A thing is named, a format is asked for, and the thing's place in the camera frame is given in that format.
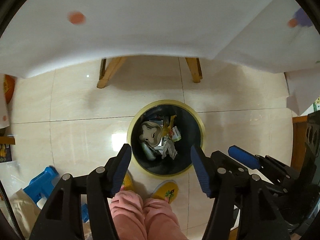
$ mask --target round trash bin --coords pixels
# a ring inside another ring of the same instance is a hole
[[[177,115],[174,125],[181,133],[181,140],[174,143],[178,152],[174,160],[170,156],[164,159],[157,156],[155,160],[150,161],[142,150],[139,140],[141,124],[149,121],[154,114],[168,117]],[[191,107],[175,100],[161,100],[145,106],[135,115],[129,126],[127,141],[132,147],[132,159],[138,166],[148,174],[171,177],[184,173],[191,167],[191,146],[196,144],[204,149],[204,134],[204,125],[199,115]]]

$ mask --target wooden leg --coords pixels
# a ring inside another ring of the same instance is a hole
[[[202,72],[199,59],[195,57],[186,57],[186,61],[190,69],[193,82],[200,83],[200,80],[202,79]]]
[[[106,67],[107,59],[103,58],[101,60],[100,77],[97,84],[97,88],[104,88],[107,85],[109,79],[113,77],[113,75],[123,65],[126,59],[127,57],[115,57],[110,61],[110,63]]]

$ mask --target tile floor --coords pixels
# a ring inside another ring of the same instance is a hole
[[[290,164],[292,114],[283,74],[201,60],[194,84],[184,58],[129,57],[104,89],[97,89],[100,61],[69,66],[17,81],[9,105],[16,162],[0,178],[13,193],[54,165],[60,174],[88,174],[115,156],[133,116],[145,105],[174,99],[195,109],[206,128],[205,154],[236,144],[253,154]],[[129,170],[142,197],[162,182],[133,163]],[[175,178],[180,193],[172,208],[190,240],[201,239],[213,201],[201,192],[193,169]]]

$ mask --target person's leg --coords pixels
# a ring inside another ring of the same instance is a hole
[[[148,240],[187,240],[170,206],[178,190],[174,181],[165,181],[155,189],[151,198],[146,199],[143,213]]]
[[[120,240],[147,240],[142,205],[141,197],[133,192],[132,179],[127,173],[120,192],[109,205]]]

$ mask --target yellow shoe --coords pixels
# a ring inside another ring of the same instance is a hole
[[[162,199],[169,204],[175,200],[179,192],[177,183],[174,180],[162,182],[152,193],[151,198]]]
[[[120,188],[120,191],[122,191],[122,190],[132,190],[132,191],[134,191],[132,177],[131,177],[131,174],[129,173],[129,171],[127,171],[127,173],[124,176],[124,179],[123,179],[123,182],[122,182],[122,186]]]

